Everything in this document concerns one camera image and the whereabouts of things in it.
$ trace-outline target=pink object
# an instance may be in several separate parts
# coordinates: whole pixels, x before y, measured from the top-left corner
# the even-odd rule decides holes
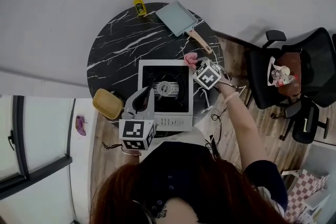
[[[84,130],[85,119],[83,116],[76,117],[76,130],[82,136],[86,136],[86,132]]]
[[[192,68],[192,69],[196,69],[196,63],[198,62],[197,60],[197,53],[195,52],[189,52],[188,54],[186,54],[184,56],[184,60],[187,63],[187,65]]]
[[[321,177],[313,176],[307,170],[303,169],[300,172],[300,177],[294,188],[288,195],[288,206],[285,219],[291,223],[296,221],[306,208],[303,206],[303,201],[323,188],[327,183],[328,178],[329,175]]]

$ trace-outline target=chair backrest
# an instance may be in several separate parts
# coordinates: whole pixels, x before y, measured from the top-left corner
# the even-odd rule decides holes
[[[282,51],[301,52],[302,92],[305,95],[313,100],[315,95],[322,94],[316,98],[321,106],[336,101],[336,51],[326,29],[318,28],[305,40],[284,45]]]

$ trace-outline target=checkered cloth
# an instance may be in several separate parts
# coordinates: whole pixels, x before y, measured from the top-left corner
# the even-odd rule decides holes
[[[303,201],[323,188],[328,178],[329,175],[316,177],[307,172],[307,170],[302,170],[293,190],[288,195],[285,219],[289,222],[294,222],[305,209]]]

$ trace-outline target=olive oil bottle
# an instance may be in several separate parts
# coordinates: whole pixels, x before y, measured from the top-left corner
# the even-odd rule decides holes
[[[143,0],[134,0],[134,5],[139,16],[147,14],[147,10],[145,4],[143,3]]]

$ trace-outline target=fiducial marker cube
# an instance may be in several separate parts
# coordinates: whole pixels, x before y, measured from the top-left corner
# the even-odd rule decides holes
[[[154,120],[119,120],[119,139],[126,150],[148,150],[154,135]]]
[[[210,90],[220,79],[221,71],[218,66],[209,59],[193,74],[193,79],[205,89]]]

